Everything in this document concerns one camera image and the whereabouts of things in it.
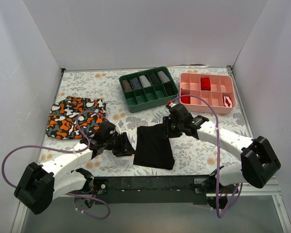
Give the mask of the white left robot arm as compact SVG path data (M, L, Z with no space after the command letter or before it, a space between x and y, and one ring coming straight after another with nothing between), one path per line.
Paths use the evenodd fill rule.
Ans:
M118 133L113 123L104 121L93 136L82 139L69 153L40 165L29 164L14 196L37 215L62 195L70 192L92 194L94 176L80 166L106 150L116 157L135 153L127 134Z

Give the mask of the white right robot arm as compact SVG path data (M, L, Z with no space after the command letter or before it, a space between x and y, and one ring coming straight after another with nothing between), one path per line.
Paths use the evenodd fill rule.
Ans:
M163 128L167 138L177 138L185 134L219 146L221 150L240 160L238 165L222 166L219 171L210 174L206 183L213 192L223 192L227 186L237 183L249 183L255 188L263 188L281 168L267 138L259 136L253 139L219 129L204 116L193 117L180 103L170 103L166 107L169 116L163 118Z

